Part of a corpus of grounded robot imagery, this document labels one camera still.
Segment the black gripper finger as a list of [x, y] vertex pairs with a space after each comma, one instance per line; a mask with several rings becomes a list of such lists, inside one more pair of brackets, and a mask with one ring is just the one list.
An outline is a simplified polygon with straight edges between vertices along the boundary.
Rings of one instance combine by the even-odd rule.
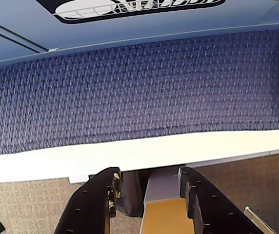
[[121, 172], [108, 167], [70, 197], [54, 231], [56, 234], [108, 234], [121, 198]]
[[275, 234], [249, 206], [241, 211], [196, 169], [178, 170], [180, 197], [196, 234]]

